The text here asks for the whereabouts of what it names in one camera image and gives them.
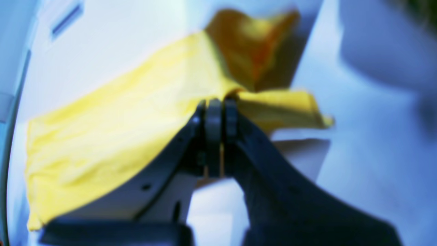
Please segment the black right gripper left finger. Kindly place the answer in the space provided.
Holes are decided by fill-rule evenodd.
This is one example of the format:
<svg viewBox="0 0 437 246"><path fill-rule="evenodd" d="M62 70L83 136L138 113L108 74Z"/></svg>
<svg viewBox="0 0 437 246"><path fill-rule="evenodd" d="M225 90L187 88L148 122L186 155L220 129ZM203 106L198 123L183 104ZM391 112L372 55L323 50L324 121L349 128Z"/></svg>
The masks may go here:
<svg viewBox="0 0 437 246"><path fill-rule="evenodd" d="M190 200L207 160L220 172L222 103L202 100L146 167L113 191L53 219L45 246L192 246Z"/></svg>

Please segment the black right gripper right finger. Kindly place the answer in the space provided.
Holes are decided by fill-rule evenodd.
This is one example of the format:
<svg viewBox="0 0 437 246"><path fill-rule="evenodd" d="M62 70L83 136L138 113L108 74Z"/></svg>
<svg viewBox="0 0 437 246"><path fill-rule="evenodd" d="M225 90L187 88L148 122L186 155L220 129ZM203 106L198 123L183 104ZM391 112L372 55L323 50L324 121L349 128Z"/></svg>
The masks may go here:
<svg viewBox="0 0 437 246"><path fill-rule="evenodd" d="M395 229L294 168L233 99L224 101L224 172L244 192L244 246L400 246Z"/></svg>

